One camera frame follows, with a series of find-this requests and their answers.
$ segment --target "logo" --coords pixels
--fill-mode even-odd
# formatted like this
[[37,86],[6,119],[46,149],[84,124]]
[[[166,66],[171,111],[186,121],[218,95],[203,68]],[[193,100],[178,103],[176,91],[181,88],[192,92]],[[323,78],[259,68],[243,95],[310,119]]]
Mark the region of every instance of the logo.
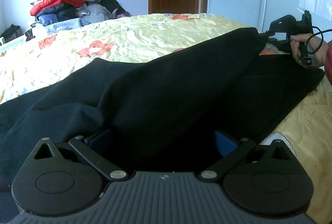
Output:
[[169,179],[169,176],[166,175],[166,174],[164,174],[164,175],[160,176],[160,178],[163,179],[163,180],[168,180],[168,179]]

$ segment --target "gray ribbed surface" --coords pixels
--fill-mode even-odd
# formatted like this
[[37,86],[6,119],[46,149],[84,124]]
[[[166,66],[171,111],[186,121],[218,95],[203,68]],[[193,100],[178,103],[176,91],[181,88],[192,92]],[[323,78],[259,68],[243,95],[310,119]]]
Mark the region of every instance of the gray ribbed surface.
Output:
[[192,173],[156,172],[137,172],[129,181],[112,183],[97,203],[74,215],[50,219],[24,213],[10,222],[39,223],[314,224],[304,214],[285,220],[258,218],[232,205],[217,184],[201,182]]

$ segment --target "handheld device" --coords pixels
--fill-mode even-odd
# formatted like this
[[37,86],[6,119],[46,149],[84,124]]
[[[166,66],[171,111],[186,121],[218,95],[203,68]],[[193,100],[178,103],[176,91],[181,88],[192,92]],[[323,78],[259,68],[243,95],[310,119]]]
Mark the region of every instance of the handheld device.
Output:
[[[313,34],[313,29],[317,29],[319,32]],[[273,45],[275,45],[279,50],[283,52],[292,53],[291,50],[291,35],[298,34],[313,34],[307,42],[301,42],[299,45],[298,58],[304,66],[308,67],[318,67],[319,62],[315,53],[320,49],[323,44],[324,36],[323,33],[332,31],[332,29],[321,31],[318,27],[312,25],[311,14],[308,10],[304,11],[302,15],[302,19],[297,21],[292,15],[286,15],[280,19],[277,19],[270,24],[270,28],[265,33],[260,34],[261,36],[274,36],[276,33],[286,33],[285,40],[274,40],[270,41]],[[321,35],[321,43],[317,47],[317,49],[313,50],[309,41],[312,37],[316,35]]]

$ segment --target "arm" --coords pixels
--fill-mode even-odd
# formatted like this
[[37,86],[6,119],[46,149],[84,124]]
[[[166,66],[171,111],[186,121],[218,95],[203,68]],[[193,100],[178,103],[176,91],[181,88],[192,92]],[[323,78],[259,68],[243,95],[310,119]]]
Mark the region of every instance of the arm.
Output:
[[326,52],[326,60],[325,60],[325,75],[328,78],[329,82],[332,84],[332,41],[328,44],[328,49]]
[[[298,58],[298,47],[300,42],[306,42],[308,38],[312,36],[312,34],[299,34],[299,35],[292,35],[291,38],[291,47],[293,52],[293,58],[295,61],[302,65],[299,58]],[[315,50],[321,42],[321,39],[317,36],[314,36],[310,40],[310,45]],[[320,66],[325,67],[325,74],[328,78],[329,82],[332,84],[332,41],[326,43],[323,41],[321,48],[316,52],[316,57],[320,63]]]

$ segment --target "red jacket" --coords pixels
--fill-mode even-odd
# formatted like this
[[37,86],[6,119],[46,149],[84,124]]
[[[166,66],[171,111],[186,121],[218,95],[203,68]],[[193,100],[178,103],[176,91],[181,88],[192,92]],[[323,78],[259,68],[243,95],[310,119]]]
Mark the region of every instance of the red jacket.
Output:
[[30,10],[30,15],[36,16],[40,11],[60,4],[71,4],[74,8],[78,8],[84,5],[84,1],[83,0],[44,0],[39,4],[36,4]]

